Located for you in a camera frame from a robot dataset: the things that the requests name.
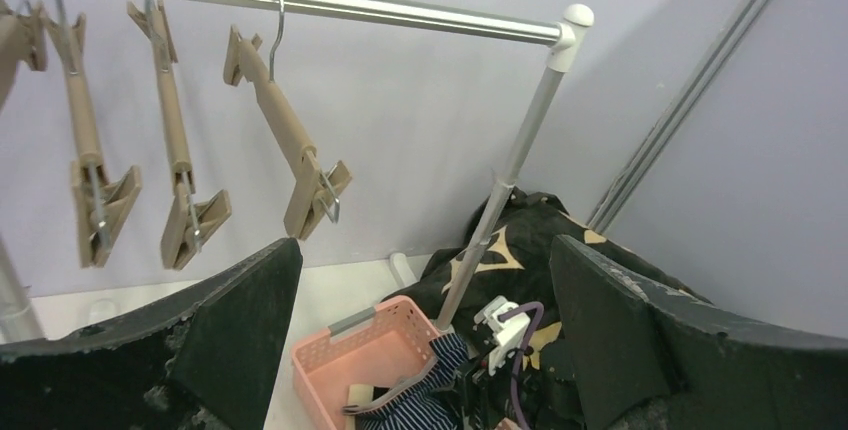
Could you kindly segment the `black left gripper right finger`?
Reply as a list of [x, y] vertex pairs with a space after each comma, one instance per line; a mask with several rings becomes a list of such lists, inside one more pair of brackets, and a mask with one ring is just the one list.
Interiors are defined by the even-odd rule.
[[720, 309], [569, 236], [550, 269], [588, 428], [846, 427], [845, 339]]

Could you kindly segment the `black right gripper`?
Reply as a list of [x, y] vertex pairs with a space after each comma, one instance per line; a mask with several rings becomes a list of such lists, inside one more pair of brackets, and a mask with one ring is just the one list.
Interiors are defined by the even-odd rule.
[[454, 389], [471, 429], [497, 429], [510, 415], [510, 382], [507, 370], [489, 373], [487, 357], [473, 357], [458, 367]]

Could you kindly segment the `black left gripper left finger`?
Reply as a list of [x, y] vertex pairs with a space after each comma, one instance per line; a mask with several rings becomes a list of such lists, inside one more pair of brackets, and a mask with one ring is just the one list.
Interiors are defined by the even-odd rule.
[[57, 339], [1, 348], [5, 429], [260, 429], [298, 290], [297, 241]]

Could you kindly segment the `navy striped underwear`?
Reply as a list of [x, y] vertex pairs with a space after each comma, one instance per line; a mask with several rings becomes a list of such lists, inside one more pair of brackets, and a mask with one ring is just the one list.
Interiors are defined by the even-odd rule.
[[357, 429], [459, 429], [461, 419], [441, 399], [452, 387], [455, 371], [469, 360], [463, 338], [443, 334], [429, 342], [432, 357], [417, 374], [398, 380], [381, 398], [368, 406], [347, 406], [342, 414]]

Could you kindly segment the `black underwear beige waistband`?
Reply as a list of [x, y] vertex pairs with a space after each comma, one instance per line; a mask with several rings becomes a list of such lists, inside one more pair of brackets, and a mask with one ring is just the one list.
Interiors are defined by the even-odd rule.
[[388, 387], [353, 384], [348, 388], [347, 406], [368, 406], [389, 391]]

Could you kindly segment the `wooden hanger with grey underwear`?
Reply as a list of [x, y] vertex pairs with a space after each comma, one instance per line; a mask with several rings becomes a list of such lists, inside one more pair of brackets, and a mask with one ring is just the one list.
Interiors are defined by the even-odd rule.
[[194, 166], [181, 112], [174, 48], [163, 0], [127, 4], [127, 13], [150, 42], [163, 125], [173, 202], [160, 239], [163, 267], [182, 270], [232, 215], [229, 193], [222, 189], [207, 201], [195, 199]]

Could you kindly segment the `wooden hanger with navy underwear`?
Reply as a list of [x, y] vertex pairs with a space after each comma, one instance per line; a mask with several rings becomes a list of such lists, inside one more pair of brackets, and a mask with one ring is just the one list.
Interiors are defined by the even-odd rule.
[[262, 39], [244, 38], [236, 26], [230, 27], [223, 81], [237, 86], [242, 80], [254, 88], [257, 105], [295, 179], [294, 189], [284, 215], [287, 235], [304, 241], [322, 219], [336, 224], [340, 218], [340, 196], [352, 181], [352, 174], [341, 160], [324, 170], [317, 149], [305, 127], [275, 80], [275, 56], [284, 32], [285, 0], [276, 0], [278, 26], [276, 39], [264, 63], [259, 54]]

